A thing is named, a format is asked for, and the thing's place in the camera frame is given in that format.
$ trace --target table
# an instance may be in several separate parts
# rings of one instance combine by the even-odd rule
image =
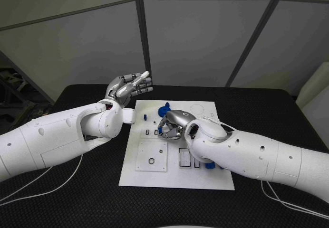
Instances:
[[[107,85],[67,87],[52,113],[98,102]],[[180,87],[155,85],[136,100],[214,101],[221,121],[237,129],[261,134],[303,148],[329,152],[284,90]],[[329,221],[287,209],[261,192],[261,183],[232,173],[235,191],[118,186],[130,126],[90,151],[69,183],[52,194],[0,208],[2,227],[160,227],[199,225],[238,227],[328,227]],[[54,167],[13,197],[55,189],[71,176],[79,158]],[[45,170],[25,173],[0,183],[6,196]],[[273,184],[282,200],[329,215],[329,204],[289,186]]]

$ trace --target blue object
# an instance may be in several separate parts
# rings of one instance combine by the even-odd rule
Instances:
[[[169,104],[169,102],[166,102],[166,105],[159,108],[157,114],[159,114],[160,117],[163,117],[166,115],[166,112],[172,110],[169,108],[169,106],[170,106],[170,104]]]
[[[205,164],[205,168],[209,169],[209,170],[214,169],[215,168],[215,163],[214,162],[206,163]]]

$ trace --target black table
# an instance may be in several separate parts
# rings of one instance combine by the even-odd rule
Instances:
[[[105,90],[107,85],[68,86],[52,113],[98,102]],[[221,121],[237,129],[328,152],[283,90],[155,86],[153,92],[131,99],[127,108],[134,108],[137,99],[215,101]],[[117,138],[84,155],[79,170],[61,190],[0,208],[0,227],[329,227],[328,220],[287,209],[269,199],[258,180],[234,173],[235,191],[118,186],[129,132],[130,126],[124,124]],[[55,189],[78,162],[75,158],[54,167],[13,199]],[[6,180],[0,184],[2,197],[41,173],[43,170]],[[273,186],[282,200],[329,215],[329,204],[315,196],[289,186]]]

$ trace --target white board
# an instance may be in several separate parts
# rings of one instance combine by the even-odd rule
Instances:
[[[234,190],[231,172],[222,170],[218,165],[214,169],[206,169],[205,164],[198,162],[192,155],[189,157],[185,150],[188,148],[185,139],[165,140],[155,135],[162,120],[157,110],[166,102],[169,102],[172,110],[191,112],[196,118],[205,115],[218,119],[215,102],[137,100],[136,124],[130,129],[118,185]],[[186,159],[191,159],[191,166],[188,166]]]

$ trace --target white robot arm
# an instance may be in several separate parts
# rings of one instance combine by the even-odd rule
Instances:
[[[123,123],[134,124],[130,97],[153,90],[149,72],[117,77],[98,103],[46,115],[0,135],[0,181],[55,166],[114,138]]]
[[[176,140],[183,135],[191,153],[201,162],[215,162],[248,178],[286,184],[329,203],[329,154],[258,134],[238,130],[228,132],[217,120],[192,117],[188,112],[169,111],[163,119],[173,125],[170,131],[178,135],[169,137],[162,133],[159,137]]]

